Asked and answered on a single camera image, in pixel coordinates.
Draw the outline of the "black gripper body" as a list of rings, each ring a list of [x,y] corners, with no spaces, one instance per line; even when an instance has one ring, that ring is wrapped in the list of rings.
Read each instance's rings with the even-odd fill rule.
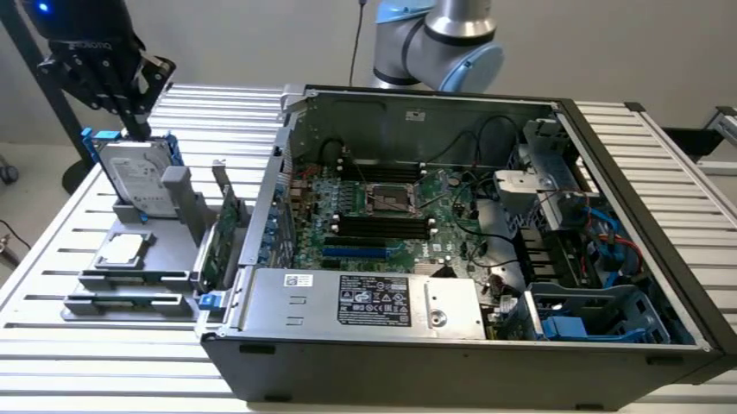
[[[24,1],[23,9],[52,55],[82,51],[136,59],[144,45],[120,0]]]

